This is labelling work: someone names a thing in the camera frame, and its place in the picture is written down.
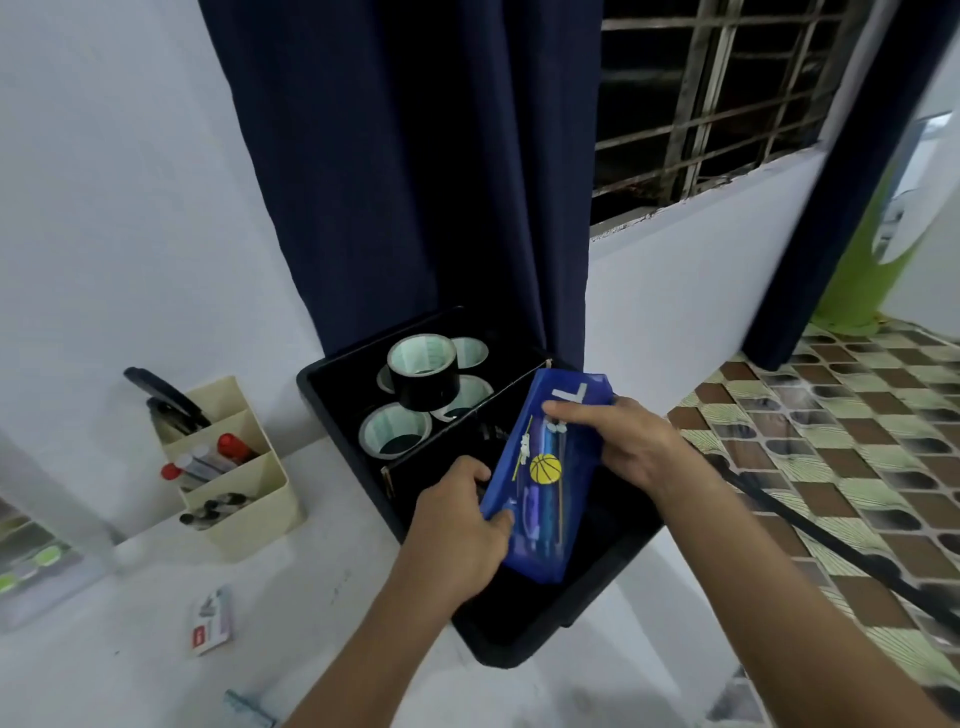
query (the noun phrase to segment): wall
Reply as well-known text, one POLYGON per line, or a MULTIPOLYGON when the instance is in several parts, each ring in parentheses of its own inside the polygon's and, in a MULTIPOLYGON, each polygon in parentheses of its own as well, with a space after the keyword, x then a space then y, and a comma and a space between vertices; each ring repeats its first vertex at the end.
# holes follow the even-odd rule
POLYGON ((586 370, 665 414, 735 353, 824 156, 779 159, 595 239, 586 370))
POLYGON ((959 231, 960 187, 956 187, 883 302, 885 314, 960 339, 959 231))
POLYGON ((881 310, 960 338, 960 32, 927 88, 918 118, 953 111, 936 154, 903 215, 891 249, 920 236, 881 310))
POLYGON ((322 351, 196 3, 3 15, 0 441, 131 534, 180 506, 124 368, 236 374, 289 450, 320 432, 293 377, 322 351))

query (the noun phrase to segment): curtain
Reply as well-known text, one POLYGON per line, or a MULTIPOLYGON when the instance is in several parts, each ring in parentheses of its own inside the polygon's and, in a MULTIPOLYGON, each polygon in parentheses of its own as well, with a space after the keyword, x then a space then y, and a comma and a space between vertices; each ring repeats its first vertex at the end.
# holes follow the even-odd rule
POLYGON ((800 340, 912 121, 960 15, 951 0, 901 2, 810 193, 743 343, 774 370, 800 340))
POLYGON ((601 0, 200 0, 333 354, 464 303, 581 366, 601 0))

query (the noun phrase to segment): pencil case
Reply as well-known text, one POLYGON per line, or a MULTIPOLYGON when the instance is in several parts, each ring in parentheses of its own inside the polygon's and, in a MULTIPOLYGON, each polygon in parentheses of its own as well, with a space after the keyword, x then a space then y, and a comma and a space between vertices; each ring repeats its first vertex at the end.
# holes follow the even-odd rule
POLYGON ((514 512, 504 564, 540 584, 564 579, 603 440, 592 428, 543 414, 547 400, 611 404, 604 375, 540 369, 534 376, 490 484, 480 503, 484 518, 514 512))

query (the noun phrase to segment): tape roll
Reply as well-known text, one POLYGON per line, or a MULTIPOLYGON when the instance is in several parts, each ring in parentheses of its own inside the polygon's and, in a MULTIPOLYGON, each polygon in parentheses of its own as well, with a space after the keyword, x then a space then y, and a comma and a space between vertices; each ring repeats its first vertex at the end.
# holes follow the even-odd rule
POLYGON ((390 379, 390 367, 384 364, 380 371, 376 373, 376 386, 386 392, 388 395, 394 393, 394 383, 390 379))
POLYGON ((490 349, 480 339, 474 339, 469 336, 459 336, 453 339, 453 346, 457 348, 457 367, 460 369, 469 369, 478 364, 483 364, 490 354, 490 349))
POLYGON ((445 336, 419 333, 396 342, 387 354, 396 398, 414 412, 450 404, 460 392, 457 348, 445 336))
POLYGON ((492 394, 493 388, 485 379, 474 375, 460 375, 460 394, 446 407, 435 409, 430 414, 442 423, 452 423, 492 394))
POLYGON ((430 436, 433 423, 425 412, 391 402, 373 410, 360 425, 360 447, 370 457, 393 460, 430 436))

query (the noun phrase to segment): white desk surface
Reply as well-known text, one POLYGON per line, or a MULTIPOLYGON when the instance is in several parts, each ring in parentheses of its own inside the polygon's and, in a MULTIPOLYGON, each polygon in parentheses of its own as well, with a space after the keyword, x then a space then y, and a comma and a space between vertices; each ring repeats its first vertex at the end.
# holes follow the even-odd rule
MULTIPOLYGON (((117 548, 118 576, 0 637, 0 722, 230 726, 227 689, 286 718, 363 617, 397 544, 328 438, 284 464, 309 514, 293 533, 225 565, 169 519, 117 548), (191 606, 225 584, 234 641, 193 657, 191 606)), ((395 725, 682 726, 701 718, 736 664, 663 530, 520 667, 479 665, 447 626, 395 725)))

